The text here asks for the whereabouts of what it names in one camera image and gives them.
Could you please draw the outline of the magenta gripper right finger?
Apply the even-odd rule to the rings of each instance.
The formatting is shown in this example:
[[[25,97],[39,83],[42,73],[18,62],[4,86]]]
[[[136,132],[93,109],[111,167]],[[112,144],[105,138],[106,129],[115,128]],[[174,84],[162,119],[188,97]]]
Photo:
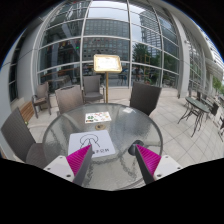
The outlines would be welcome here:
[[[145,184],[152,183],[182,169],[169,155],[160,156],[153,151],[137,145],[135,156]]]

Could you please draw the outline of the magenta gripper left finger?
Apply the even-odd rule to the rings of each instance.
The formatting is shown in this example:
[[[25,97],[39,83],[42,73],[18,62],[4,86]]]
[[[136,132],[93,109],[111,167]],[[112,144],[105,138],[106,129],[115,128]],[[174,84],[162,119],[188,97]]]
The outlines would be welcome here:
[[[58,156],[44,170],[81,186],[93,155],[92,146],[85,146],[72,154]]]

